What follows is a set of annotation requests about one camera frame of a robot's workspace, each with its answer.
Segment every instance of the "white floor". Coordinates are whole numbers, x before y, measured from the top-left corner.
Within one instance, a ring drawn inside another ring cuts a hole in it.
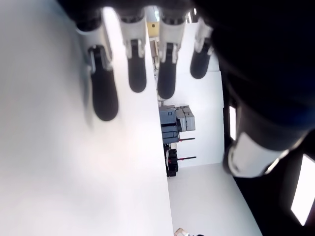
[[[261,236],[234,179],[221,164],[181,168],[168,180],[173,229],[192,235]]]

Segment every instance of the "ceiling light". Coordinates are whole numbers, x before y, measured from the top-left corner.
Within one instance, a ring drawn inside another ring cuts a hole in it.
[[[236,140],[236,109],[230,106],[230,136]]]
[[[305,225],[315,199],[315,162],[303,155],[299,181],[295,190],[291,211],[301,225]]]
[[[188,19],[189,19],[189,23],[191,23],[191,13],[188,13]]]

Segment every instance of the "black fingertip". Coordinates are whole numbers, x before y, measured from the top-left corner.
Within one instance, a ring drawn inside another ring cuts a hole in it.
[[[144,57],[138,55],[128,59],[129,85],[132,91],[142,92],[147,86],[147,75]]]
[[[208,70],[210,55],[208,51],[202,50],[200,53],[194,51],[190,64],[190,73],[195,79],[203,78]]]
[[[110,121],[118,113],[114,72],[112,70],[96,70],[91,78],[94,111],[101,120]]]
[[[166,60],[160,63],[157,91],[161,98],[169,99],[174,95],[176,84],[176,64]]]

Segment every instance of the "robotic hand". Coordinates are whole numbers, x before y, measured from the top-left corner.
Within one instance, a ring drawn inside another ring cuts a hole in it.
[[[207,72],[215,50],[223,80],[237,101],[237,138],[226,150],[225,169],[237,177],[257,177],[298,146],[315,127],[315,23],[312,8],[232,0],[58,0],[76,23],[87,65],[91,67],[96,115],[112,120],[118,97],[111,66],[112,53],[101,9],[118,14],[129,84],[134,92],[146,87],[144,7],[160,7],[159,95],[175,90],[176,63],[186,13],[200,13],[190,72],[196,79]]]

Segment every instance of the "gray machine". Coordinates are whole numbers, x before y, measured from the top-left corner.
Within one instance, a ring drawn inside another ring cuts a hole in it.
[[[159,117],[164,144],[177,143],[180,132],[195,130],[195,117],[189,106],[161,106]]]

